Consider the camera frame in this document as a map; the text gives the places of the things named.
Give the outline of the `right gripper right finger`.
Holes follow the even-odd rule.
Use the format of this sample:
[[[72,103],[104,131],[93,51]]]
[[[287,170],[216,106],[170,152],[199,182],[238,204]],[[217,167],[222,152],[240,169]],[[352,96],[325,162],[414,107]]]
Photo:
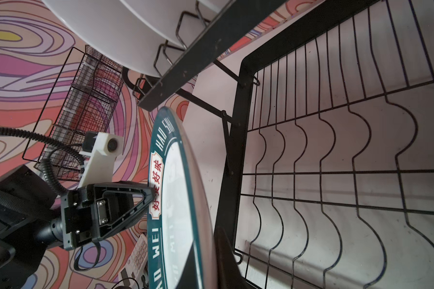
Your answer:
[[[219,289],[247,289],[247,282],[242,277],[231,249],[230,241],[221,227],[214,232],[218,268]]]

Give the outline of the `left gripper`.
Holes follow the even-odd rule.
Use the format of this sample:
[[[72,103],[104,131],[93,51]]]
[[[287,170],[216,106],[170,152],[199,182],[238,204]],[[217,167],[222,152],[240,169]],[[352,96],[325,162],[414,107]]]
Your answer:
[[[49,209],[49,221],[36,222],[36,248],[80,248],[105,240],[136,225],[156,197],[152,187],[131,181],[84,186],[63,196],[59,209],[52,209],[56,194],[45,185],[38,204]]]

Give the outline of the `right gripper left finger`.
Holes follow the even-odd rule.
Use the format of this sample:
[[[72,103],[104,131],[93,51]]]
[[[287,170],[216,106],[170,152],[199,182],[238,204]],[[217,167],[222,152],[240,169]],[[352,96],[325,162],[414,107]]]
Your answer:
[[[176,289],[198,289],[194,250],[190,249]]]

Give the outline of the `black rimmed lettered plate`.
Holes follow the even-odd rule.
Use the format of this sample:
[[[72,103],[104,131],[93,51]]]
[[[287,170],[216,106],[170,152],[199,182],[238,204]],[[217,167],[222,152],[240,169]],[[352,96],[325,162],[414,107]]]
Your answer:
[[[190,249],[194,250],[198,288],[218,288],[203,181],[182,121],[168,107],[161,108],[154,121],[148,185],[156,193],[147,214],[150,288],[175,289]]]

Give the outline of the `white plate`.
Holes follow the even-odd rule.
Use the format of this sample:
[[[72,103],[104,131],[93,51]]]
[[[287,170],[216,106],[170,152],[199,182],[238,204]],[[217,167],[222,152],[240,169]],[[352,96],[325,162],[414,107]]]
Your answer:
[[[79,38],[111,60],[159,77],[182,55],[177,46],[137,18],[123,1],[45,1]]]

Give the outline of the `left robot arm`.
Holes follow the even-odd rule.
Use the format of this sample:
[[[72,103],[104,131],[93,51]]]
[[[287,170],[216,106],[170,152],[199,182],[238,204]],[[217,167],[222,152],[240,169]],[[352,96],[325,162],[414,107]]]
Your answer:
[[[21,165],[0,177],[0,289],[23,287],[50,248],[101,250],[102,241],[135,226],[156,197],[148,185],[109,181],[121,148],[116,135],[88,132],[83,143],[66,144],[0,127],[0,136],[44,143],[74,157],[81,172],[75,190],[62,186],[50,157],[41,161],[41,175]]]

